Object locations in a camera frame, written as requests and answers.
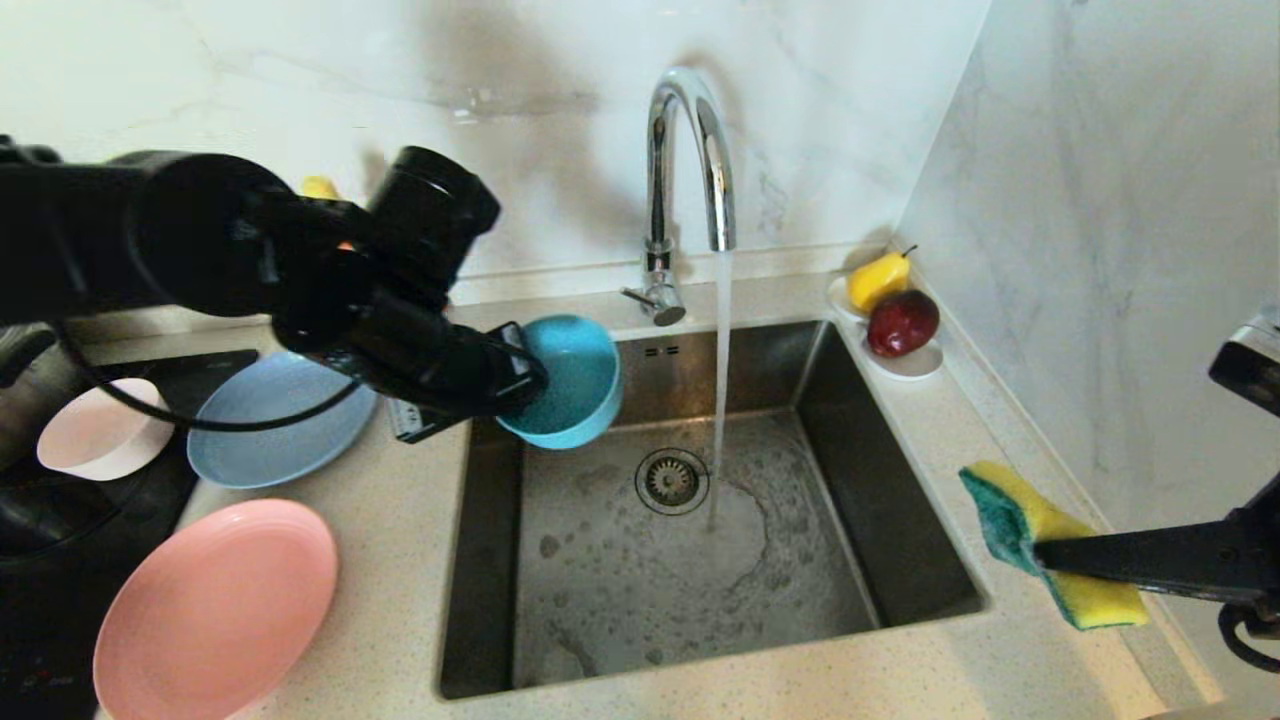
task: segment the water stream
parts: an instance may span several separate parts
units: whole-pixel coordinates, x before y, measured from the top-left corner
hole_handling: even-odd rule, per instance
[[[716,529],[716,502],[719,496],[721,466],[724,448],[724,404],[728,400],[728,320],[733,296],[733,254],[717,252],[719,265],[716,274],[716,434],[712,452],[712,477],[707,488],[707,530]]]

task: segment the speckled countertop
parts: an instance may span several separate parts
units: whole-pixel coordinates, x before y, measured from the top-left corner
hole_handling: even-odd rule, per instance
[[[833,275],[735,283],[733,324],[828,318],[852,347],[858,328],[824,302]],[[714,327],[712,286],[685,288],[675,329]],[[634,304],[591,295],[461,307],[475,327],[572,311],[617,340],[659,333]],[[328,519],[342,571],[314,646],[270,697],[242,719],[476,717],[1121,717],[1219,700],[1215,682],[1152,602],[1144,628],[1078,633],[1044,588],[992,560],[956,470],[992,459],[1015,465],[1046,496],[1092,521],[1052,452],[943,319],[945,372],[915,383],[883,377],[852,352],[987,600],[984,611],[754,653],[717,657],[462,701],[436,689],[449,568],[468,428],[419,445],[396,442],[387,406],[328,468],[262,491],[201,483],[183,524],[256,497],[298,500]],[[100,345],[102,361],[275,345],[264,325]]]

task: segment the sink basin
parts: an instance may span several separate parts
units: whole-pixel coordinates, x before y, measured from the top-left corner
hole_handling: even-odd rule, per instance
[[[440,692],[545,685],[937,620],[982,597],[835,327],[618,343],[613,427],[572,451],[471,427]]]

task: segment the white bowl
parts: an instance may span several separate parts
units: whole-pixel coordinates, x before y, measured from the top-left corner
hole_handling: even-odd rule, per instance
[[[123,378],[111,384],[168,410],[150,380]],[[50,470],[87,480],[114,480],[155,460],[172,436],[172,424],[93,388],[70,401],[45,425],[36,443],[36,457]]]

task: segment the chrome faucet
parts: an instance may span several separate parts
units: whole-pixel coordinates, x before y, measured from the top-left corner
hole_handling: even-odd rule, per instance
[[[669,325],[685,316],[676,287],[671,254],[676,247],[667,233],[671,225],[671,137],[676,109],[684,106],[694,127],[698,156],[703,164],[707,196],[707,232],[716,252],[733,250],[733,173],[728,145],[721,129],[719,111],[707,85],[689,68],[671,68],[658,81],[649,102],[649,233],[644,238],[644,287],[623,288],[622,295],[641,304],[657,325]]]

